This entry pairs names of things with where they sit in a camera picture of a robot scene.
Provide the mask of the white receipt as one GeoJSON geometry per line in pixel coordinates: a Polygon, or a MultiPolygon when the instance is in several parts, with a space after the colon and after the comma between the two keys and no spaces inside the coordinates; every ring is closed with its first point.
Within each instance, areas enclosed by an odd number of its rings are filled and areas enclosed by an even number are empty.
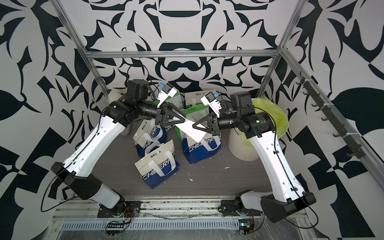
{"type": "Polygon", "coordinates": [[[200,142],[204,136],[206,135],[206,132],[197,130],[193,128],[193,124],[195,122],[185,119],[185,121],[181,124],[176,124],[176,127],[178,127],[181,131],[183,131],[186,135],[188,135],[190,138],[192,138],[195,142],[200,142]]]}

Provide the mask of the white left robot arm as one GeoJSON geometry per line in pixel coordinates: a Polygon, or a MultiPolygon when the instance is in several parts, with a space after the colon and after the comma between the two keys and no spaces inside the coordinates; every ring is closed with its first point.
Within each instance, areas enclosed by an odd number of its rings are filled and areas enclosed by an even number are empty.
{"type": "Polygon", "coordinates": [[[51,170],[82,200],[98,203],[109,216],[125,216],[126,201],[122,195],[104,185],[93,176],[96,163],[113,140],[140,116],[154,120],[162,127],[172,123],[184,123],[185,114],[166,100],[177,93],[171,84],[161,86],[156,96],[157,105],[147,101],[152,90],[146,80],[132,80],[126,83],[127,92],[110,92],[109,105],[102,111],[98,125],[81,146],[63,163],[56,162],[51,170]]]}

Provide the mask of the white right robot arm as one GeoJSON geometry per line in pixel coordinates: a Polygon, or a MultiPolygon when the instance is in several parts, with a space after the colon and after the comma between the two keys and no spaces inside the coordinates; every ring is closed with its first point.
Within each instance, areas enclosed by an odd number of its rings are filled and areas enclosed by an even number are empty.
{"type": "Polygon", "coordinates": [[[217,93],[210,92],[201,98],[213,112],[193,124],[193,128],[213,136],[224,129],[239,129],[259,154],[272,187],[269,195],[254,191],[242,193],[242,206],[261,211],[271,222],[277,223],[315,204],[315,195],[304,189],[284,156],[273,117],[263,109],[255,112],[257,107],[249,92],[231,94],[232,110],[226,113],[220,113],[222,106],[217,97],[217,93]]]}

